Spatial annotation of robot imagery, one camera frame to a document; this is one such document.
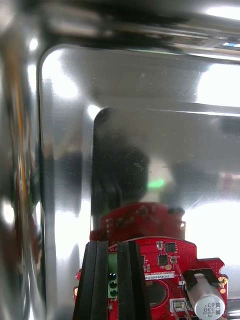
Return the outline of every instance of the metal enclosure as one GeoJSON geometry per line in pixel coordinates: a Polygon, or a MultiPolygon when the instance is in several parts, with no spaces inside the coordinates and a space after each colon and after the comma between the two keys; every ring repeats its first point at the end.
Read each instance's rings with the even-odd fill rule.
{"type": "Polygon", "coordinates": [[[239,20],[233,0],[0,2],[0,319],[72,318],[112,162],[121,204],[185,210],[240,319],[239,20]]]}

